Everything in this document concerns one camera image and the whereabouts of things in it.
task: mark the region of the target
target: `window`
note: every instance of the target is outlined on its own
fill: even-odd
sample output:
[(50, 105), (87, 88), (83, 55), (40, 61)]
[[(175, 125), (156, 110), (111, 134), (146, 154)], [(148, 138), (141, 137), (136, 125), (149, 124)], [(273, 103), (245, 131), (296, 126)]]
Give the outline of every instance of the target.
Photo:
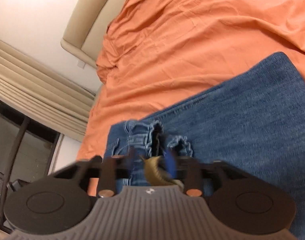
[(0, 229), (9, 232), (3, 226), (7, 183), (47, 175), (58, 138), (58, 132), (0, 101)]

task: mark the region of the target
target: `curtain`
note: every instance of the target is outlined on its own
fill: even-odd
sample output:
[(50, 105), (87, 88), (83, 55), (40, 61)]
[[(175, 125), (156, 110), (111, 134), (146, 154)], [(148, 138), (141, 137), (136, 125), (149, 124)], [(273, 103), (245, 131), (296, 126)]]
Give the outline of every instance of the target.
[(94, 95), (0, 41), (0, 100), (81, 141)]

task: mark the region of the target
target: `jeans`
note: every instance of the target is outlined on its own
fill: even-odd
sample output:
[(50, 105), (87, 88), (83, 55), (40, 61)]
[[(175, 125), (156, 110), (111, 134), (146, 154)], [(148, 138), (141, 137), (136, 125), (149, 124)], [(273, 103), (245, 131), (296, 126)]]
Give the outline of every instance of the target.
[[(113, 125), (105, 156), (175, 148), (200, 162), (224, 160), (290, 194), (297, 215), (290, 231), (305, 239), (305, 83), (277, 52), (249, 71), (136, 121)], [(136, 159), (122, 185), (148, 186)]]

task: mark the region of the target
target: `orange fabric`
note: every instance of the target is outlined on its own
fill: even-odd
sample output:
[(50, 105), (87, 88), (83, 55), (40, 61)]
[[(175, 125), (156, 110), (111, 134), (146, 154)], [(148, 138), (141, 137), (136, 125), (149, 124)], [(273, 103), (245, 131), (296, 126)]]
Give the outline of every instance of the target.
[(105, 83), (78, 158), (140, 119), (285, 52), (305, 79), (305, 0), (127, 0), (97, 60)]

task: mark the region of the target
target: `upholstered headboard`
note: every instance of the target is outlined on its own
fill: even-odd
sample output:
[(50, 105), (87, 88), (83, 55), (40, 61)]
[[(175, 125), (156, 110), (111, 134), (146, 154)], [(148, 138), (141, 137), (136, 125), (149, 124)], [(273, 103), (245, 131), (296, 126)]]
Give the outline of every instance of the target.
[(125, 0), (78, 0), (61, 40), (61, 46), (96, 68), (108, 24), (118, 15)]

